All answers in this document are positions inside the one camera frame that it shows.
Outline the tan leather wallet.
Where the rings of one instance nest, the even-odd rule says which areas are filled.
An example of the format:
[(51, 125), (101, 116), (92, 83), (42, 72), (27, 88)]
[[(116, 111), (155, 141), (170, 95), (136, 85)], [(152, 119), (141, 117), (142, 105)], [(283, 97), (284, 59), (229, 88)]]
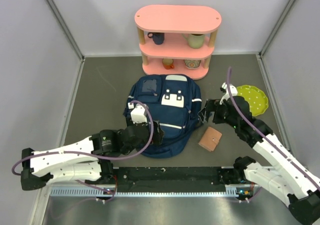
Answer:
[(220, 142), (222, 133), (212, 127), (208, 127), (198, 144), (209, 152), (213, 152)]

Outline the navy blue backpack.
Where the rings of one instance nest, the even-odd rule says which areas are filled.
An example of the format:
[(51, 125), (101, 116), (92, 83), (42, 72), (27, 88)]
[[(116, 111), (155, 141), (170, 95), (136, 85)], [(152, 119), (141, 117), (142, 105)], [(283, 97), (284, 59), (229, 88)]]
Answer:
[(147, 105), (152, 120), (163, 131), (160, 144), (150, 144), (142, 155), (154, 159), (180, 154), (194, 130), (200, 126), (198, 113), (202, 106), (200, 87), (183, 74), (146, 75), (131, 88), (123, 115), (131, 124), (129, 104), (136, 100)]

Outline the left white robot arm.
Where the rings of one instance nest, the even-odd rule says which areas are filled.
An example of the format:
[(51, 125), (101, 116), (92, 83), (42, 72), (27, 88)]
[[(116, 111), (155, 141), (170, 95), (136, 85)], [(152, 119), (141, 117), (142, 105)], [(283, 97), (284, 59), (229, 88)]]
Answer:
[(145, 145), (158, 146), (164, 137), (158, 121), (105, 129), (76, 143), (60, 148), (21, 152), (20, 184), (24, 191), (49, 184), (81, 180), (89, 185), (108, 184), (114, 180), (112, 160), (123, 158)]

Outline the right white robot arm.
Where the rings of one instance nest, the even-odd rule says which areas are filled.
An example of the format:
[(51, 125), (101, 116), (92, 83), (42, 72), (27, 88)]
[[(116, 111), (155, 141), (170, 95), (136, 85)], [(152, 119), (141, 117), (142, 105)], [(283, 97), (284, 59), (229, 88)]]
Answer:
[(302, 225), (320, 218), (320, 178), (304, 167), (280, 142), (273, 130), (250, 112), (241, 96), (209, 99), (199, 112), (203, 121), (213, 117), (215, 124), (228, 124), (236, 135), (264, 157), (272, 170), (249, 156), (239, 157), (233, 177), (239, 183), (250, 181), (277, 197)]

